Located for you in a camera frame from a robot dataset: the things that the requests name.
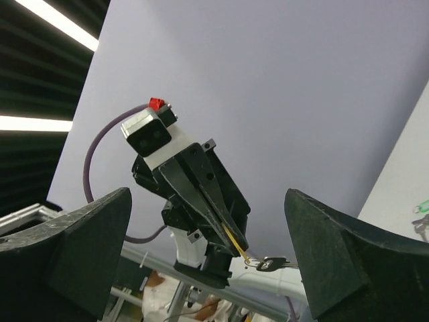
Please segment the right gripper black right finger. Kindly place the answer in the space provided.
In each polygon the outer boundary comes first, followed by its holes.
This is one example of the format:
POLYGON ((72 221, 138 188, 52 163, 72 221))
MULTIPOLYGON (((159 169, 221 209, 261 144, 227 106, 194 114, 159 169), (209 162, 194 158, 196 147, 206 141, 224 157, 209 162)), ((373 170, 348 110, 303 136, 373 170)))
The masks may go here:
POLYGON ((427 321, 428 244, 288 189, 284 212, 312 318, 427 321))

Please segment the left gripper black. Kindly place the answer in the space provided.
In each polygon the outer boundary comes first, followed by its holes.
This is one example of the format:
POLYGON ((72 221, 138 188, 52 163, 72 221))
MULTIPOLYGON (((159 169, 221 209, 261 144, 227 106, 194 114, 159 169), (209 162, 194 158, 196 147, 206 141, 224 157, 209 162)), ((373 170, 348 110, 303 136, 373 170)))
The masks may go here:
POLYGON ((164 224, 187 235, 199 231, 215 248, 235 251, 249 244, 245 237, 250 207, 216 155, 215 143, 194 142, 174 152, 154 169, 144 158, 156 151, 148 141, 134 143, 132 167, 136 183, 166 200, 164 224))

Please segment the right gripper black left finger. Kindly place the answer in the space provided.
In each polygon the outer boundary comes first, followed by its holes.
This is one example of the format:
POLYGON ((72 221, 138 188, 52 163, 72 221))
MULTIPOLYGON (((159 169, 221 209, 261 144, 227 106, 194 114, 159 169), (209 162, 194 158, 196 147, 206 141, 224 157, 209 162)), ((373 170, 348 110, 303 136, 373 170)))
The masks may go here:
POLYGON ((122 187, 2 237, 1 320, 102 319, 130 216, 131 192, 122 187))

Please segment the yellow key tag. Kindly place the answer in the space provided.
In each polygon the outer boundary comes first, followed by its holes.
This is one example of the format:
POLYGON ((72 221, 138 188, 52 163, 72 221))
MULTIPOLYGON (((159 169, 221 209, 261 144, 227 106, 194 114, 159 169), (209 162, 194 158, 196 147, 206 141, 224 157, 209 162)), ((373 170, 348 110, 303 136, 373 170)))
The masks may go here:
POLYGON ((225 233, 227 234, 228 238, 230 239, 231 243, 234 245, 234 247, 237 249, 241 257, 244 259, 246 264, 250 263, 250 259, 245 253, 245 251, 241 248, 241 246, 238 244, 237 240, 234 238, 233 234, 230 232, 228 227, 223 223, 222 224, 223 229, 225 230, 225 233))

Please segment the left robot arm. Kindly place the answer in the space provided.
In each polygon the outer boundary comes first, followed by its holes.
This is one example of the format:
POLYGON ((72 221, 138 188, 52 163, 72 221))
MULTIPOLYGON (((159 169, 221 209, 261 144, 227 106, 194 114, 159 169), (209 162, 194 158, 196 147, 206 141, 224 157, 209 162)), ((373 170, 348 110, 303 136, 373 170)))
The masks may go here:
POLYGON ((164 224, 176 243, 174 269, 207 286, 222 289, 230 265, 247 250, 245 197, 215 153, 215 142, 193 143, 153 170, 138 156, 136 183, 162 197, 164 224))

